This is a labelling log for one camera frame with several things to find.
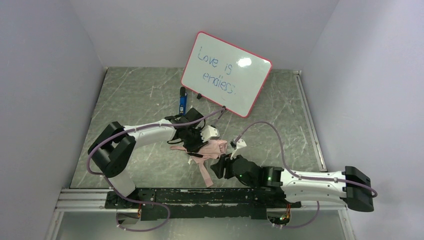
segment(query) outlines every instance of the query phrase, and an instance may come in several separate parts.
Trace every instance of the blue marker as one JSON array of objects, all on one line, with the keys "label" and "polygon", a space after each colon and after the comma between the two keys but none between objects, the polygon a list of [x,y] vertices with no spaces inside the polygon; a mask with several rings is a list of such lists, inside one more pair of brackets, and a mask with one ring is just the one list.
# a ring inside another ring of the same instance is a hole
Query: blue marker
[{"label": "blue marker", "polygon": [[179,89],[179,114],[186,114],[187,92],[185,87]]}]

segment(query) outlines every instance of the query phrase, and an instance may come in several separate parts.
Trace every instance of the marble table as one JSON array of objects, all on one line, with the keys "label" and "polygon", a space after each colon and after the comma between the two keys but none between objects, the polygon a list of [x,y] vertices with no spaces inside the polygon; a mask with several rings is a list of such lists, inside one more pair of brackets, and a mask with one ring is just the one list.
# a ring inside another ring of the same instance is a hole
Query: marble table
[{"label": "marble table", "polygon": [[[87,150],[104,128],[113,121],[122,125],[141,125],[176,115],[179,106],[182,68],[110,67],[95,106],[88,133],[83,144],[71,188],[107,188],[99,176],[86,170]],[[205,98],[188,91],[187,109],[196,108],[207,115],[220,108]],[[298,171],[318,172],[316,146],[305,106],[295,76],[289,70],[272,70],[249,117],[241,118],[227,112],[216,128],[221,139],[230,142],[250,123],[265,120],[276,126],[284,141],[284,154],[289,166]],[[259,166],[281,167],[281,151],[277,136],[268,125],[256,124],[243,136],[247,149],[243,156]],[[132,180],[141,188],[204,188],[205,183],[196,163],[189,156],[170,150],[166,142],[157,142],[136,149],[127,165]],[[246,187],[232,178],[217,179],[205,163],[215,188]],[[93,170],[99,169],[94,163]]]}]

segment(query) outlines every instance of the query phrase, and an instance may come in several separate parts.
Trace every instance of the whiteboard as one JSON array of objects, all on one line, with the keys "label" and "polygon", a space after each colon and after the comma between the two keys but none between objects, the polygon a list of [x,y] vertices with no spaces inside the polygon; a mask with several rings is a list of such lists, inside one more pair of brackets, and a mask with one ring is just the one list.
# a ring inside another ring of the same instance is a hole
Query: whiteboard
[{"label": "whiteboard", "polygon": [[206,32],[199,32],[181,84],[246,118],[271,71],[272,63]]}]

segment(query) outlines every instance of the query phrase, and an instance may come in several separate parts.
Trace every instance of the white wall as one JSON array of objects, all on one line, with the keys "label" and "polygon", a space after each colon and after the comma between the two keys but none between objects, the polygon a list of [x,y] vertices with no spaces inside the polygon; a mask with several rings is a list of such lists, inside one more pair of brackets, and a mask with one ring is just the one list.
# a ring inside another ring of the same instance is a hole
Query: white wall
[{"label": "white wall", "polygon": [[106,66],[184,67],[205,31],[301,69],[339,0],[71,0]]},{"label": "white wall", "polygon": [[43,239],[104,70],[68,0],[0,2],[0,239]]},{"label": "white wall", "polygon": [[423,239],[424,2],[341,0],[302,80],[330,170],[353,165],[379,192],[350,212],[358,240]]}]

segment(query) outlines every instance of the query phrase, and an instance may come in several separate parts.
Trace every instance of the cable connector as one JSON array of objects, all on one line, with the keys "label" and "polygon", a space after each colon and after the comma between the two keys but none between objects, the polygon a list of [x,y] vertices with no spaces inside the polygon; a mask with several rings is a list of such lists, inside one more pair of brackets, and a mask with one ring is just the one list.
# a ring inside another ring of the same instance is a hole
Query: cable connector
[{"label": "cable connector", "polygon": [[231,147],[233,148],[233,149],[236,149],[236,144],[234,143],[234,139],[232,140],[232,141],[230,141],[229,142],[229,144],[231,145]]}]

